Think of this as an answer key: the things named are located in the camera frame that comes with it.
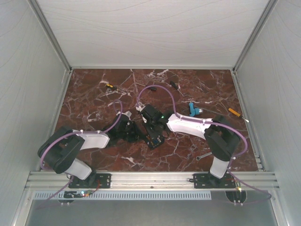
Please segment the black fuse box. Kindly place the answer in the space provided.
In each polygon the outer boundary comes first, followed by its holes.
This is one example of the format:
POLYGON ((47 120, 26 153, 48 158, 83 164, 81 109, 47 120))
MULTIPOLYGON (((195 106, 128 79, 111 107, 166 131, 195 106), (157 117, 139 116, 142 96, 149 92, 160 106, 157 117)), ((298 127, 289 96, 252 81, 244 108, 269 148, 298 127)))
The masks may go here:
POLYGON ((144 141, 151 150, 154 150, 164 143, 165 138, 160 134, 148 134, 144 141))

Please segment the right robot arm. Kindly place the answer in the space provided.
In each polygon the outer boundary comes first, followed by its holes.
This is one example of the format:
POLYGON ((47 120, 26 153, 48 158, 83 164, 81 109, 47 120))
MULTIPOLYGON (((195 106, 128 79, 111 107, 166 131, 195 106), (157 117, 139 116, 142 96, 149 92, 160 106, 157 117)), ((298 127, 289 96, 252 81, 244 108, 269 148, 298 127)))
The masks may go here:
POLYGON ((194 179, 197 185, 219 187, 225 180, 225 174, 231 157, 240 143, 240 136, 230 129, 223 116, 213 119, 199 119, 167 111, 162 113, 152 105, 136 108, 143 117, 144 127, 151 143, 158 144, 158 137, 164 132, 183 133, 205 140, 213 154, 213 162, 204 179, 194 179))

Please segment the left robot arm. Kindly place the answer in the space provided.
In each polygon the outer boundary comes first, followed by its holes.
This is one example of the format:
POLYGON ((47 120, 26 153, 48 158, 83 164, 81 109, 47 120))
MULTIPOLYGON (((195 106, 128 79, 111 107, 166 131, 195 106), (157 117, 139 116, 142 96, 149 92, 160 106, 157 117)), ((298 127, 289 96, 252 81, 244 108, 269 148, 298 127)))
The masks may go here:
POLYGON ((38 150, 41 167, 44 164, 57 174, 77 177, 85 187, 96 184, 97 176, 92 167, 77 159, 81 150, 104 149, 116 146, 120 140, 128 143, 144 140, 146 136, 129 113, 118 113, 112 124, 97 131, 79 131, 62 126, 38 150))

